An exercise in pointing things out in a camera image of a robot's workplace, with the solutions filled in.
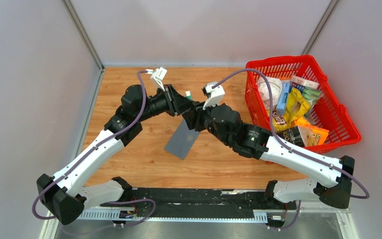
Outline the green white glue stick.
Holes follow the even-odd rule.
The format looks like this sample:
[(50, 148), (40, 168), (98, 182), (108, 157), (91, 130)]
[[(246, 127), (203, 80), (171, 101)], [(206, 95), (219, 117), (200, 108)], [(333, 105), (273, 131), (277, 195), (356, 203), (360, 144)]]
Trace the green white glue stick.
[(185, 94), (187, 99), (192, 100), (192, 95), (190, 91), (185, 91)]

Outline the grey-blue paper envelope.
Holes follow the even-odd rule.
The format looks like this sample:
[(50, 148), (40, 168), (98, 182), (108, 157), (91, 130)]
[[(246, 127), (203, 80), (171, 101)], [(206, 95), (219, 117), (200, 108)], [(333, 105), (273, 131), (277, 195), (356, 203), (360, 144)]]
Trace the grey-blue paper envelope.
[(175, 130), (165, 145), (164, 150), (173, 156), (184, 160), (197, 140), (200, 132), (189, 129), (185, 120)]

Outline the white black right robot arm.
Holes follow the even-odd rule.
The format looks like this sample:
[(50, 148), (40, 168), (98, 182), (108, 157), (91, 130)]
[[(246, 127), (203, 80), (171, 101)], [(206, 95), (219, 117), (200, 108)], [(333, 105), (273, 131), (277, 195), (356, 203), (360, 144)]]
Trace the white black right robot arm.
[(337, 209), (348, 208), (353, 158), (327, 157), (291, 144), (265, 128), (243, 122), (240, 114), (226, 104), (205, 110), (198, 106), (184, 113), (183, 118), (189, 129), (207, 130), (240, 156), (280, 164), (307, 176), (302, 180), (269, 181), (264, 194), (269, 208), (298, 200), (319, 200)]

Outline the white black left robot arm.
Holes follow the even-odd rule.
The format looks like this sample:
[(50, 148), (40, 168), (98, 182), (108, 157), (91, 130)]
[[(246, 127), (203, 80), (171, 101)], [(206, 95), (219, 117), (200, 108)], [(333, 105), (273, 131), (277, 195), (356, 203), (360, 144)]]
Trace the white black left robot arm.
[(143, 85), (129, 86), (121, 97), (121, 105), (100, 131), (96, 139), (67, 166), (53, 175), (42, 174), (36, 181), (38, 196), (32, 212), (40, 202), (61, 224), (74, 222), (85, 209), (104, 203), (119, 206), (131, 203), (132, 193), (114, 178), (106, 183), (85, 186), (88, 179), (113, 155), (123, 150), (141, 131), (142, 121), (167, 113), (181, 116), (189, 113), (198, 101), (179, 94), (171, 84), (163, 85), (153, 96), (147, 96)]

